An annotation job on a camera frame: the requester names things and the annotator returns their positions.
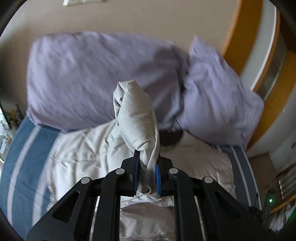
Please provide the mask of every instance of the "blue striped bed sheet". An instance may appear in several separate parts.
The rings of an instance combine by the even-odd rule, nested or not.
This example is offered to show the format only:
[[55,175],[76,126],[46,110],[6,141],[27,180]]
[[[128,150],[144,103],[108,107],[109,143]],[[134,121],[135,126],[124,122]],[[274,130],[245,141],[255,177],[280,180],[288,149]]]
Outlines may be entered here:
[[[5,159],[0,179],[0,207],[23,239],[46,213],[50,197],[46,163],[58,134],[59,130],[35,126],[25,117]],[[237,200],[254,205],[258,188],[245,152],[238,146],[212,147],[226,153],[231,161]],[[261,209],[260,200],[256,205]]]

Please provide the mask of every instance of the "pillow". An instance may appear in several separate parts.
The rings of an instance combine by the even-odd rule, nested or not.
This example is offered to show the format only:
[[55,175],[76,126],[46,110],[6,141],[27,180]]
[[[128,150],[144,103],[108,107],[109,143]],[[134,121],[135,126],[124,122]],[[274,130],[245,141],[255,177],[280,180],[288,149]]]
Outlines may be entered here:
[[160,129],[182,110],[186,55],[172,42],[133,34],[58,33],[34,41],[27,70],[27,115],[62,130],[115,118],[117,83],[135,79],[148,93]]
[[243,87],[214,48],[196,36],[190,46],[184,86],[184,110],[176,117],[179,128],[208,143],[247,147],[263,101]]

